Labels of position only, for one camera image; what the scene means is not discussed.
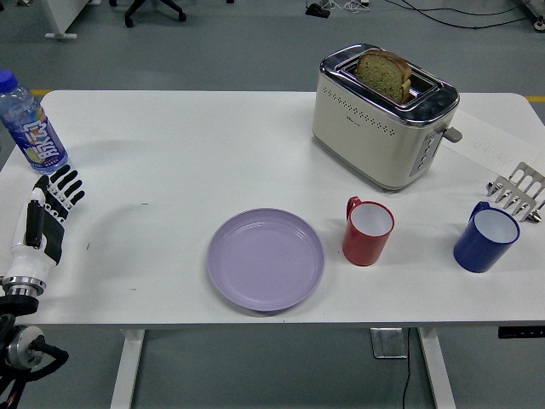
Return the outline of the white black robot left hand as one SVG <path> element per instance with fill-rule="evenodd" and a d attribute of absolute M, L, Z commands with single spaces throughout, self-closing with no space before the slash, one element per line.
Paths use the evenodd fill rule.
<path fill-rule="evenodd" d="M 15 225 L 13 259 L 3 285 L 45 286 L 49 271 L 61 259 L 66 219 L 84 195 L 78 172 L 68 164 L 37 180 Z"/>

